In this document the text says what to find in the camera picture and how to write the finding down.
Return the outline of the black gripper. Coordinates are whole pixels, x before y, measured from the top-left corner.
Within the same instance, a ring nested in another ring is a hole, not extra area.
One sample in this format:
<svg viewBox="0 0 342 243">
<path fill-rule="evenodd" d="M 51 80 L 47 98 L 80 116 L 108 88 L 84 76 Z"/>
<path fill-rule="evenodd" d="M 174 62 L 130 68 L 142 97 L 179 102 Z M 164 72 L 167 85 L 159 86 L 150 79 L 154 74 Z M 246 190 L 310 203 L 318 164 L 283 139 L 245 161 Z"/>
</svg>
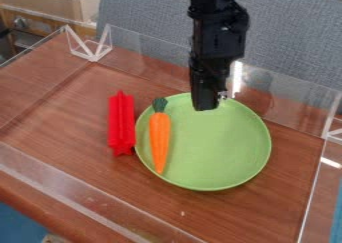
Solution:
<svg viewBox="0 0 342 243">
<path fill-rule="evenodd" d="M 250 27 L 247 9 L 237 0 L 190 0 L 191 99 L 196 111 L 218 108 L 227 99 L 231 63 L 243 57 Z"/>
</svg>

